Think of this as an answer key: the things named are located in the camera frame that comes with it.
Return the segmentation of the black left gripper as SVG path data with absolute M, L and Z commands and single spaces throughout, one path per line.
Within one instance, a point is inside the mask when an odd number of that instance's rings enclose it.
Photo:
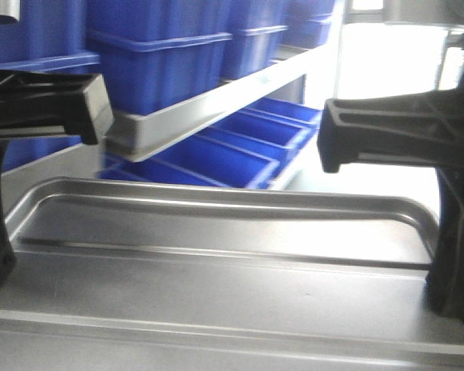
M 112 124 L 100 74 L 0 70 L 0 140 L 78 136 L 96 145 Z

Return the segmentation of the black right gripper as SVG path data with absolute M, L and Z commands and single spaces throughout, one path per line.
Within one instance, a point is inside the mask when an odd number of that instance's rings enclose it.
M 464 170 L 464 90 L 329 99 L 318 149 L 328 173 L 353 162 Z

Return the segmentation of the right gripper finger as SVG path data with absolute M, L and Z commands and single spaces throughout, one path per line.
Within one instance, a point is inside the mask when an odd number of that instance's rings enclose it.
M 428 304 L 438 315 L 464 322 L 464 171 L 437 170 L 441 214 L 427 282 Z

